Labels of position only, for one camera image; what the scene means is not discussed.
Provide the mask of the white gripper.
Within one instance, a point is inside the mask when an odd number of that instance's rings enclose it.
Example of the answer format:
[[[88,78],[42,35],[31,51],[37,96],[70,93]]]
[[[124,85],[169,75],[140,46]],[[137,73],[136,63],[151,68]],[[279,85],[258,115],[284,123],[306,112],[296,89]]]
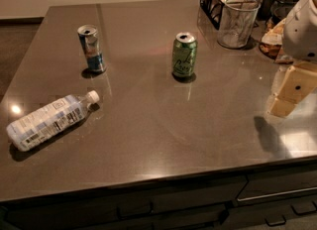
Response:
[[[282,46],[293,58],[317,61],[317,0],[299,0],[285,19]],[[317,87],[317,64],[299,61],[284,73],[268,113],[288,116]]]

